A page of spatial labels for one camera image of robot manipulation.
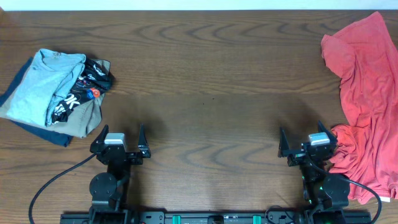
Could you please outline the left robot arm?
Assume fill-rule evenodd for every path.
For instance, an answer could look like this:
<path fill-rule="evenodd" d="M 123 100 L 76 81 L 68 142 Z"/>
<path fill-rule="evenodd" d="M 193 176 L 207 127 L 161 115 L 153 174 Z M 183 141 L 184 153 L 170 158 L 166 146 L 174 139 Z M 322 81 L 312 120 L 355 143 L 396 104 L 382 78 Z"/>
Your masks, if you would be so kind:
<path fill-rule="evenodd" d="M 136 211 L 126 208 L 127 190 L 131 178 L 131 166 L 143 164 L 145 158 L 151 157 L 151 151 L 140 125 L 137 152 L 126 151 L 125 135 L 110 133 L 105 126 L 91 143 L 90 152 L 107 171 L 94 176 L 90 182 L 92 196 L 89 224 L 132 224 L 139 223 Z"/>

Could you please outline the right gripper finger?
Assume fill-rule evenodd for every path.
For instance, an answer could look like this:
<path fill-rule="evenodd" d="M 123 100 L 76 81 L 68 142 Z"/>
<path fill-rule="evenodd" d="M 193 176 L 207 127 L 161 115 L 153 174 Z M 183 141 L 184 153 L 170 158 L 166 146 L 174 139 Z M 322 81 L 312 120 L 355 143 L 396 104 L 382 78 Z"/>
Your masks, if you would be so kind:
<path fill-rule="evenodd" d="M 337 143 L 336 136 L 329 129 L 327 129 L 320 120 L 318 121 L 317 125 L 319 133 L 325 133 L 331 143 Z"/>
<path fill-rule="evenodd" d="M 288 151 L 289 149 L 289 142 L 285 135 L 285 131 L 283 128 L 280 128 L 279 152 Z"/>

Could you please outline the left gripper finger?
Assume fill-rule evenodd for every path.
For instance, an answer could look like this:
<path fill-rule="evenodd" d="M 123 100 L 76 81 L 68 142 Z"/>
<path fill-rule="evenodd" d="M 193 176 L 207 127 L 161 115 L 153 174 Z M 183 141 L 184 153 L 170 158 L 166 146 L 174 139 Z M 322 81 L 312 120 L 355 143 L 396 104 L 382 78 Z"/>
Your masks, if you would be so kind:
<path fill-rule="evenodd" d="M 143 124 L 140 125 L 139 140 L 138 140 L 138 145 L 137 146 L 138 146 L 139 149 L 148 149 L 149 148 Z"/>
<path fill-rule="evenodd" d="M 100 147 L 102 147 L 104 145 L 104 140 L 108 133 L 109 133 L 109 126 L 106 124 L 99 133 L 99 135 L 96 137 L 96 139 L 91 143 L 91 150 L 98 150 Z"/>

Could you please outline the red t-shirt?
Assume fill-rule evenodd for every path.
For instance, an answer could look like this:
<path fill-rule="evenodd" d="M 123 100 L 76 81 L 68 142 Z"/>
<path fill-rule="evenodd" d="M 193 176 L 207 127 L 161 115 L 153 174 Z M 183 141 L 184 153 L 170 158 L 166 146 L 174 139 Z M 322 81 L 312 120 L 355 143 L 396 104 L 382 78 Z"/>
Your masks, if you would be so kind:
<path fill-rule="evenodd" d="M 397 49 L 382 15 L 374 12 L 334 35 L 324 35 L 322 57 L 340 77 L 348 124 L 330 172 L 344 174 L 384 198 L 397 198 Z"/>

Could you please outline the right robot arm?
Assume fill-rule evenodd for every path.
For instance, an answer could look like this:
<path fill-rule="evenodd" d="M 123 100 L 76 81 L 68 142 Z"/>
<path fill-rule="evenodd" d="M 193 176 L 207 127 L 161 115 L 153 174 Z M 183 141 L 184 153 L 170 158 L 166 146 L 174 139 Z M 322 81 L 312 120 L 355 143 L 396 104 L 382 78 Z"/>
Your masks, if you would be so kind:
<path fill-rule="evenodd" d="M 279 157 L 287 158 L 289 167 L 298 166 L 302 173 L 303 197 L 310 203 L 293 215 L 294 223 L 338 223 L 345 221 L 342 208 L 348 206 L 349 182 L 340 174 L 325 170 L 337 145 L 336 137 L 318 122 L 318 132 L 310 134 L 299 149 L 290 148 L 280 129 Z"/>

